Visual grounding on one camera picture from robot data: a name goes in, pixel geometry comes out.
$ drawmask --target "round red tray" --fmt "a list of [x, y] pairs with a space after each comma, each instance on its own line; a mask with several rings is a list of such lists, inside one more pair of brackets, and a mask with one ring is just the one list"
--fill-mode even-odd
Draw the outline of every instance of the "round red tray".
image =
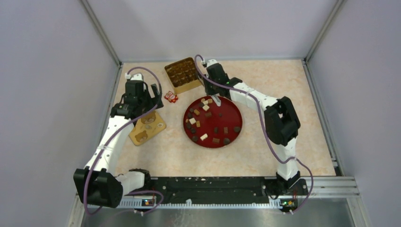
[[[213, 103], [208, 104], [210, 107], [209, 110], [205, 111], [202, 109], [202, 107], [199, 107], [199, 103], [201, 103], [201, 99], [203, 98], [208, 100], [211, 97], [205, 96], [195, 100], [185, 111], [183, 119], [185, 133], [191, 141], [193, 136], [197, 136], [198, 140], [195, 143], [206, 148], [220, 148], [225, 146], [223, 143], [224, 138], [228, 138], [230, 143], [232, 143], [240, 133], [235, 132], [234, 127], [242, 128], [242, 116], [238, 108], [230, 100], [219, 97], [221, 100], [221, 106], [217, 106], [213, 101]], [[188, 119], [188, 113], [190, 113], [191, 108], [200, 112], [199, 115], [192, 113], [193, 118], [195, 118], [197, 121], [200, 121], [199, 128], [196, 127], [196, 124], [191, 125], [191, 128], [196, 130], [194, 134], [191, 132], [191, 129], [186, 127], [187, 123], [185, 122], [186, 119]], [[205, 116], [207, 112], [212, 114], [211, 117]], [[225, 127], [228, 129], [228, 134], [224, 133]], [[208, 137], [202, 141], [201, 136], [205, 133], [208, 135]], [[213, 142], [213, 138], [219, 139], [219, 143]]]

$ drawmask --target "white wall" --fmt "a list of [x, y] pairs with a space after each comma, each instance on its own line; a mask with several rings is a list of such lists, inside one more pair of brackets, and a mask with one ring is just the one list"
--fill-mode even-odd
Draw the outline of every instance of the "white wall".
[[311, 61], [373, 226], [400, 226], [401, 1], [348, 1]]
[[78, 0], [0, 1], [0, 226], [67, 224], [116, 70]]
[[89, 0], [122, 61], [305, 57], [336, 0]]

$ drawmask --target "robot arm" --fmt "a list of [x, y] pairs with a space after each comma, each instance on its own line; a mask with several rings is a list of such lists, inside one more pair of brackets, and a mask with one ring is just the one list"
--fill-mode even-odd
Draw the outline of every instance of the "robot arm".
[[143, 81], [142, 74], [133, 76], [125, 74], [125, 78], [127, 82], [125, 84], [125, 94], [123, 95], [124, 103], [117, 103], [112, 108], [109, 123], [100, 141], [99, 147], [85, 165], [85, 168], [77, 169], [74, 173], [74, 182], [81, 202], [83, 202], [84, 184], [89, 169], [94, 164], [96, 157], [102, 149], [104, 152], [94, 167], [93, 173], [89, 179], [87, 193], [88, 204], [115, 208], [120, 204], [123, 195], [138, 188], [142, 188], [146, 180], [150, 178], [147, 171], [140, 169], [130, 170], [126, 174], [114, 177], [122, 147], [136, 122], [122, 128], [110, 143], [106, 147], [104, 146], [106, 141], [109, 140], [117, 130], [131, 122], [132, 119], [143, 115], [156, 104], [158, 108], [163, 107], [160, 98], [161, 94], [156, 85], [151, 85], [155, 95], [154, 98], [151, 98], [148, 85]]
[[[221, 85], [233, 87], [246, 92], [242, 93], [235, 90], [221, 88], [201, 78], [205, 86], [205, 92], [212, 96], [217, 105], [219, 105], [217, 94], [229, 98], [232, 101], [242, 103], [256, 111], [258, 111], [259, 105], [262, 111], [264, 111], [267, 135], [269, 139], [276, 144], [275, 150], [279, 159], [284, 161], [289, 157], [295, 156], [296, 137], [298, 135], [300, 122], [289, 98], [283, 97], [277, 99], [275, 97], [267, 96], [247, 86], [238, 78], [229, 79], [228, 75], [224, 72], [223, 67], [215, 59], [209, 60], [207, 64], [203, 63], [203, 66], [206, 67], [208, 72], [206, 75], [207, 78]], [[249, 94], [256, 97], [258, 103], [256, 103]], [[284, 181], [287, 188], [294, 185], [300, 177], [296, 160], [292, 159], [285, 164], [279, 162], [277, 177], [279, 180]]]

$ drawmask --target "table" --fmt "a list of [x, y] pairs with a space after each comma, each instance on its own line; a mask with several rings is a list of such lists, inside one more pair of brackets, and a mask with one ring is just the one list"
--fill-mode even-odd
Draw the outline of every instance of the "table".
[[[115, 101], [125, 92], [124, 74], [135, 66], [153, 71], [162, 84], [163, 95], [173, 91], [164, 67], [172, 62], [125, 63], [118, 84]], [[331, 156], [323, 135], [301, 60], [220, 61], [231, 77], [242, 79], [247, 85], [269, 96], [292, 100], [301, 122], [296, 142], [296, 155], [314, 175], [335, 175]], [[153, 77], [141, 72], [148, 85]], [[194, 144], [186, 136], [182, 119], [192, 101], [205, 96], [202, 86], [179, 94], [176, 103], [163, 98], [164, 107], [157, 112], [165, 120], [167, 128], [136, 147], [127, 139], [120, 155], [116, 175], [129, 169], [141, 168], [151, 176], [275, 176], [277, 161], [264, 139], [256, 111], [237, 104], [243, 117], [243, 127], [238, 138], [228, 146], [218, 149]], [[308, 172], [299, 166], [301, 175]]]

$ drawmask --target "brown plastic tray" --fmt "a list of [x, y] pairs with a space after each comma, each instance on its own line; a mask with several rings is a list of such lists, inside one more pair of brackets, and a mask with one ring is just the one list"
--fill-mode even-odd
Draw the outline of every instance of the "brown plastic tray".
[[191, 57], [169, 64], [164, 69], [176, 94], [201, 85], [195, 62]]

